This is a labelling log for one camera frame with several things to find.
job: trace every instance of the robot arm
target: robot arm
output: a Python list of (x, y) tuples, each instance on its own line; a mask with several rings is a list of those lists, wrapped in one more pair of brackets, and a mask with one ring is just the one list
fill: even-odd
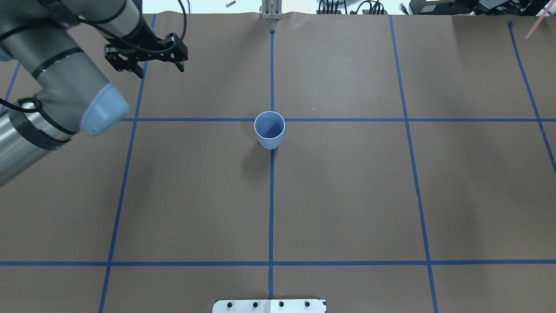
[(0, 61), (15, 58), (43, 88), (0, 115), (0, 186), (78, 131), (98, 135), (129, 112), (66, 29), (86, 23), (101, 30), (107, 61), (139, 77), (139, 61), (173, 62), (183, 71), (187, 60), (183, 36), (156, 37), (131, 0), (0, 0), (0, 21)]

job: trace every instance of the blue cup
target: blue cup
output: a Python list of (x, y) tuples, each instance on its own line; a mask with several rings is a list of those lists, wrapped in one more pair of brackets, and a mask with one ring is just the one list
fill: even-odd
[(278, 148), (284, 136), (286, 121), (282, 115), (274, 111), (266, 111), (255, 118), (255, 134), (263, 148)]

